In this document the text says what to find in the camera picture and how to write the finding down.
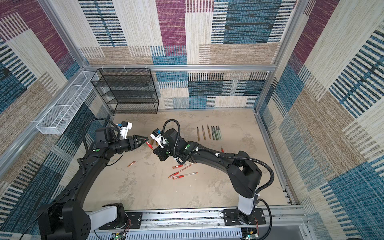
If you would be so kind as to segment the dark green pen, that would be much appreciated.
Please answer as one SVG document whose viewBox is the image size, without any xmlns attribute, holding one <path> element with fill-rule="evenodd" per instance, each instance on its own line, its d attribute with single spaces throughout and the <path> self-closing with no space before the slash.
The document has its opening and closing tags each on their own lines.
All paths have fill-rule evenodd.
<svg viewBox="0 0 384 240">
<path fill-rule="evenodd" d="M 211 126 L 211 132 L 212 132 L 212 139 L 216 140 L 215 131 L 214 131 L 214 127 L 213 126 Z"/>
<path fill-rule="evenodd" d="M 214 130 L 215 138 L 218 141 L 219 140 L 219 135 L 218 135 L 216 126 L 213 126 L 213 130 Z"/>
</svg>

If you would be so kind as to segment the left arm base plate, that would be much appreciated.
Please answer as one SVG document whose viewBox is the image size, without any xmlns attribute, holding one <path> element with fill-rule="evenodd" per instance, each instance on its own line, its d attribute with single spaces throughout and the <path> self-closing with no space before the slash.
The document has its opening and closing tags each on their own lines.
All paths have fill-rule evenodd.
<svg viewBox="0 0 384 240">
<path fill-rule="evenodd" d="M 131 230 L 139 229 L 142 224 L 143 212 L 126 212 L 126 220 L 122 224 L 107 223 L 98 230 Z"/>
</svg>

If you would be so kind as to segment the red gel pen diagonal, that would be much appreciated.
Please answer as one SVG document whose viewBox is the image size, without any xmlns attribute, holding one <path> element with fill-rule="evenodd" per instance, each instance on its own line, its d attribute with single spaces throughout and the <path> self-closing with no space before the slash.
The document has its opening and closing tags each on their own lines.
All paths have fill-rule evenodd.
<svg viewBox="0 0 384 240">
<path fill-rule="evenodd" d="M 168 178 L 170 179 L 170 178 L 175 177 L 176 175 L 180 174 L 182 171 L 188 169 L 190 166 L 191 166 L 191 165 L 188 165 L 188 166 L 184 167 L 183 169 L 181 169 L 181 170 L 179 170 L 179 171 L 173 173 L 172 175 L 170 175 Z"/>
</svg>

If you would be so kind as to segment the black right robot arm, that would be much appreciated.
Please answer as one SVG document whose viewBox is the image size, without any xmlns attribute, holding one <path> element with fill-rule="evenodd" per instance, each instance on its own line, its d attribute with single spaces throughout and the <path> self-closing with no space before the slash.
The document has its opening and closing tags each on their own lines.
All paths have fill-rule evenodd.
<svg viewBox="0 0 384 240">
<path fill-rule="evenodd" d="M 153 153 L 160 161 L 173 157 L 179 165 L 187 162 L 203 164 L 218 169 L 229 176 L 234 190 L 239 194 L 236 218 L 244 225 L 255 219 L 260 191 L 269 187 L 275 179 L 272 168 L 247 153 L 239 151 L 237 154 L 223 153 L 204 147 L 200 143 L 185 141 L 180 136 L 180 124 L 174 119 L 167 120 L 163 128 L 155 129 L 151 138 L 158 143 Z"/>
</svg>

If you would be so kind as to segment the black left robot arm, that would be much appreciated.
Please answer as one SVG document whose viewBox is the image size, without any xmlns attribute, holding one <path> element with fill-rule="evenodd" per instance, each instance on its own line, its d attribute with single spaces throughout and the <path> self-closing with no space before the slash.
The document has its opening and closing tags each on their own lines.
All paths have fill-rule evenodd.
<svg viewBox="0 0 384 240">
<path fill-rule="evenodd" d="M 87 214 L 85 199 L 99 174 L 109 166 L 116 154 L 133 151 L 148 141 L 144 136 L 128 136 L 125 130 L 128 122 L 112 123 L 109 127 L 97 129 L 96 140 L 85 145 L 86 154 L 78 159 L 79 170 L 53 200 L 37 212 L 37 222 L 43 240 L 85 240 L 96 229 L 108 225 L 124 228 L 128 217 L 121 203 L 104 205 L 98 211 Z"/>
</svg>

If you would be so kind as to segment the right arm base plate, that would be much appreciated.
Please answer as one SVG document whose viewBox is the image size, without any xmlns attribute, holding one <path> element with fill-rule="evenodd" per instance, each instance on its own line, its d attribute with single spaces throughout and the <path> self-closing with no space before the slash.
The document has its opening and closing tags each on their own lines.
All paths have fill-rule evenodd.
<svg viewBox="0 0 384 240">
<path fill-rule="evenodd" d="M 238 209 L 224 209 L 223 214 L 226 226 L 266 224 L 265 214 L 261 208 L 253 208 L 250 215 L 246 215 Z"/>
</svg>

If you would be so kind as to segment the red gel pen bottom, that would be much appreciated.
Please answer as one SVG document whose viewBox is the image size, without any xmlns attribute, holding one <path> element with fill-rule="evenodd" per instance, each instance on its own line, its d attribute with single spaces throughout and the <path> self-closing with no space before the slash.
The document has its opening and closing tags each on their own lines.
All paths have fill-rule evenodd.
<svg viewBox="0 0 384 240">
<path fill-rule="evenodd" d="M 188 177 L 188 176 L 193 176 L 193 175 L 196 175 L 196 174 L 198 174 L 198 172 L 193 172 L 193 173 L 188 173 L 188 174 L 184 174 L 184 175 L 175 176 L 175 177 L 172 177 L 172 179 L 173 180 L 181 179 L 181 178 Z"/>
</svg>

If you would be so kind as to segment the light green marker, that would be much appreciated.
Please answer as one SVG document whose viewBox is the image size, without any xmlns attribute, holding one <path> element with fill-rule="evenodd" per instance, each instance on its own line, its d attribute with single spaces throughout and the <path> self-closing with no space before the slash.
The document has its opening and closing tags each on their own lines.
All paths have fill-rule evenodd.
<svg viewBox="0 0 384 240">
<path fill-rule="evenodd" d="M 216 132 L 218 135 L 218 139 L 221 141 L 222 140 L 222 134 L 219 126 L 216 126 Z"/>
</svg>

